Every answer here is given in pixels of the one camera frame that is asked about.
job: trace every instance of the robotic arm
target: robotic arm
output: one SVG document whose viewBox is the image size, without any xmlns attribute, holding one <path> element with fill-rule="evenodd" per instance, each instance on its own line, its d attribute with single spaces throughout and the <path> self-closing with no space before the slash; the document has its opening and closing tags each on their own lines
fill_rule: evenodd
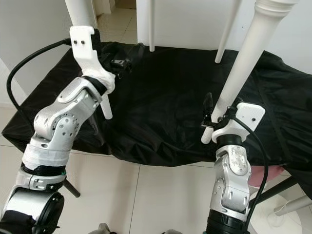
<svg viewBox="0 0 312 234">
<path fill-rule="evenodd" d="M 75 136 L 99 105 L 106 119 L 112 117 L 107 94 L 115 88 L 115 75 L 98 61 L 98 31 L 91 26 L 73 26 L 70 36 L 83 75 L 75 78 L 52 105 L 36 115 L 35 134 L 26 147 L 16 184 L 1 214 L 1 234 L 54 232 L 64 205 L 58 189 L 66 179 L 65 167 Z M 260 106 L 241 102 L 226 115 L 235 115 L 254 131 L 264 113 Z M 232 119 L 212 123 L 210 111 L 203 126 L 213 128 L 212 140 L 218 147 L 206 233 L 246 233 L 251 167 L 242 142 L 249 133 Z M 107 230 L 102 225 L 97 233 L 109 233 Z"/>
<path fill-rule="evenodd" d="M 98 32 L 90 26 L 73 26 L 70 35 L 83 75 L 36 115 L 36 132 L 26 147 L 16 184 L 2 212 L 3 233 L 51 234 L 55 230 L 64 205 L 57 191 L 66 179 L 65 166 L 75 136 L 103 97 L 115 88 L 115 75 L 98 61 Z"/>
</svg>

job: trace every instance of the black cable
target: black cable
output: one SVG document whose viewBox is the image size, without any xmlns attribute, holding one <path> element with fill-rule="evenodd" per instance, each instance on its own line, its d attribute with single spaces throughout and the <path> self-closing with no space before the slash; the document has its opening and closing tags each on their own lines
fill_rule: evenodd
<svg viewBox="0 0 312 234">
<path fill-rule="evenodd" d="M 19 114 L 21 115 L 21 117 L 25 120 L 25 122 L 29 125 L 30 129 L 32 130 L 32 132 L 34 133 L 35 132 L 35 129 L 34 129 L 34 126 L 33 126 L 33 123 L 30 121 L 30 119 L 27 117 L 27 115 L 25 114 L 25 112 L 22 110 L 22 108 L 18 105 L 18 103 L 16 102 L 14 96 L 13 96 L 13 93 L 12 93 L 12 88 L 11 88 L 11 84 L 12 84 L 12 79 L 13 79 L 13 76 L 15 75 L 15 73 L 22 67 L 24 66 L 26 63 L 28 63 L 30 60 L 32 60 L 33 58 L 37 57 L 38 55 L 44 53 L 44 52 L 47 52 L 48 50 L 51 50 L 53 48 L 56 48 L 60 45 L 71 45 L 71 42 L 70 42 L 70 38 L 66 38 L 66 39 L 63 39 L 63 40 L 60 40 L 56 43 L 53 43 L 51 45 L 48 45 L 40 50 L 37 50 L 36 52 L 32 53 L 31 55 L 29 55 L 28 57 L 24 58 L 21 62 L 19 62 L 18 65 L 16 65 L 11 73 L 9 74 L 8 76 L 8 80 L 6 82 L 6 90 L 7 90 L 7 93 L 9 95 L 9 98 L 11 100 L 11 102 L 13 103 L 13 105 L 15 106 L 15 108 L 17 109 L 17 111 L 19 112 Z"/>
<path fill-rule="evenodd" d="M 259 200 L 259 198 L 260 198 L 260 196 L 261 196 L 261 194 L 263 192 L 264 186 L 265 186 L 265 184 L 267 182 L 267 179 L 268 179 L 268 174 L 269 174 L 268 154 L 267 154 L 263 144 L 261 143 L 260 139 L 257 137 L 257 135 L 245 123 L 240 121 L 235 116 L 234 117 L 230 117 L 230 118 L 233 119 L 235 122 L 237 122 L 239 125 L 241 125 L 243 128 L 245 128 L 250 133 L 250 135 L 252 135 L 255 138 L 255 140 L 257 141 L 258 145 L 260 146 L 260 149 L 261 149 L 262 154 L 263 154 L 264 175 L 263 175 L 263 179 L 262 179 L 260 188 L 258 190 L 258 193 L 255 196 L 253 204 L 251 204 L 251 206 L 250 206 L 250 210 L 249 210 L 249 213 L 248 213 L 247 218 L 246 218 L 245 230 L 247 230 L 249 222 L 250 222 L 250 219 L 251 219 L 252 214 L 254 212 L 255 206 L 258 203 L 258 200 Z"/>
</svg>

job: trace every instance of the black cloth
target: black cloth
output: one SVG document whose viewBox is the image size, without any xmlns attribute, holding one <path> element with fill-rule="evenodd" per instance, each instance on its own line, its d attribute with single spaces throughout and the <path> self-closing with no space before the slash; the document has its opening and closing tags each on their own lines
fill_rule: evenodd
<svg viewBox="0 0 312 234">
<path fill-rule="evenodd" d="M 0 234 L 32 234 L 36 221 L 31 215 L 17 211 L 6 211 L 0 221 Z"/>
<path fill-rule="evenodd" d="M 214 161 L 215 144 L 200 142 L 202 103 L 207 92 L 216 103 L 237 52 L 225 51 L 222 62 L 215 64 L 216 51 L 157 47 L 151 53 L 140 45 L 103 46 L 127 54 L 133 70 L 109 95 L 113 119 L 105 120 L 98 108 L 82 125 L 73 148 L 155 166 Z M 27 115 L 33 120 L 79 74 L 70 50 L 23 103 Z M 312 75 L 264 52 L 239 96 L 266 109 L 255 133 L 268 151 L 269 164 L 287 164 L 311 174 Z M 16 114 L 3 135 L 23 151 L 32 134 Z M 260 148 L 251 136 L 244 146 L 250 163 L 262 165 Z"/>
</svg>

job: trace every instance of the white floor tile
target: white floor tile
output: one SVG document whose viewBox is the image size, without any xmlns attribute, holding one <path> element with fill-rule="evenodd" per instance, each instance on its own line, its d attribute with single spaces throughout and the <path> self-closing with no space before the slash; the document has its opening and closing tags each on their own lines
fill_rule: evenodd
<svg viewBox="0 0 312 234">
<path fill-rule="evenodd" d="M 123 35 L 125 34 L 125 31 L 123 30 L 100 30 L 100 36 L 101 41 L 107 42 L 107 41 L 117 41 L 121 42 Z"/>
<path fill-rule="evenodd" d="M 281 173 L 282 176 L 291 176 L 291 174 L 289 174 L 288 171 L 284 170 L 282 173 Z"/>
<path fill-rule="evenodd" d="M 0 212 L 15 183 L 22 156 L 15 147 L 0 146 Z"/>
<path fill-rule="evenodd" d="M 8 122 L 15 114 L 16 109 L 0 107 L 0 132 L 5 128 Z"/>
<path fill-rule="evenodd" d="M 123 35 L 121 43 L 137 44 L 137 31 L 126 31 Z"/>
<path fill-rule="evenodd" d="M 15 147 L 10 141 L 5 139 L 4 136 L 2 136 L 1 134 L 0 134 L 0 145 Z"/>
<path fill-rule="evenodd" d="M 0 133 L 3 131 L 5 126 L 9 123 L 13 115 L 15 114 L 15 108 L 0 107 Z M 0 134 L 0 145 L 13 146 L 7 139 Z"/>
<path fill-rule="evenodd" d="M 68 180 L 81 192 L 75 198 L 65 188 L 65 206 L 55 233 L 89 233 L 100 223 L 111 231 L 129 233 L 139 165 L 112 157 L 71 154 Z"/>
<path fill-rule="evenodd" d="M 92 153 L 79 151 L 79 150 L 71 150 L 70 152 L 73 153 L 73 154 L 80 154 L 80 155 L 94 155 L 94 156 L 103 156 L 103 157 L 114 157 L 114 155 L 92 154 Z"/>
<path fill-rule="evenodd" d="M 129 31 L 136 31 L 137 30 L 137 16 L 134 15 L 131 20 L 130 20 L 130 23 L 127 27 L 127 30 Z"/>
<path fill-rule="evenodd" d="M 214 162 L 196 162 L 196 163 L 192 163 L 189 164 L 190 166 L 197 166 L 197 167 L 211 167 L 214 168 L 215 167 L 215 163 Z"/>
<path fill-rule="evenodd" d="M 99 29 L 123 30 L 125 31 L 135 10 L 116 8 L 112 14 L 103 14 L 97 19 Z"/>
<path fill-rule="evenodd" d="M 214 182 L 212 168 L 141 165 L 130 234 L 202 233 Z"/>
</svg>

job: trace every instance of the white table leg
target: white table leg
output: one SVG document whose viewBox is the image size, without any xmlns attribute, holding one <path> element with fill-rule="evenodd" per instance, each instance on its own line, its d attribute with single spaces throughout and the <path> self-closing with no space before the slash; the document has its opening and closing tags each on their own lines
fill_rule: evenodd
<svg viewBox="0 0 312 234">
<path fill-rule="evenodd" d="M 257 0 L 255 13 L 229 77 L 212 113 L 212 121 L 217 122 L 228 106 L 231 106 L 248 76 L 269 43 L 280 21 L 291 11 L 299 0 Z M 209 143 L 212 131 L 207 129 L 201 141 Z"/>
<path fill-rule="evenodd" d="M 242 3 L 242 0 L 234 0 L 234 2 L 233 2 L 233 6 L 232 6 L 232 9 L 230 12 L 230 17 L 228 18 L 228 21 L 225 25 L 225 28 L 224 28 L 224 31 L 223 31 L 223 34 L 221 37 L 221 41 L 219 44 L 218 52 L 217 52 L 215 60 L 214 60 L 216 63 L 221 62 L 226 43 L 229 39 L 229 35 L 230 35 L 231 29 L 233 27 L 233 24 L 234 24 L 234 21 L 235 21 L 235 18 L 236 18 L 236 15 L 238 13 L 238 10 L 239 10 L 241 3 Z"/>
<path fill-rule="evenodd" d="M 105 119 L 112 119 L 113 113 L 112 113 L 111 105 L 109 104 L 108 95 L 104 94 L 102 98 L 103 98 L 103 101 L 101 102 L 101 108 L 102 108 L 104 117 Z"/>
<path fill-rule="evenodd" d="M 283 206 L 276 207 L 274 209 L 274 213 L 277 216 L 282 216 L 310 205 L 312 205 L 312 200 L 307 195 L 305 195 L 294 201 L 290 201 Z"/>
<path fill-rule="evenodd" d="M 67 10 L 74 26 L 98 27 L 93 3 L 89 0 L 65 0 Z"/>
<path fill-rule="evenodd" d="M 149 0 L 149 40 L 150 40 L 150 51 L 155 50 L 155 0 Z"/>
</svg>

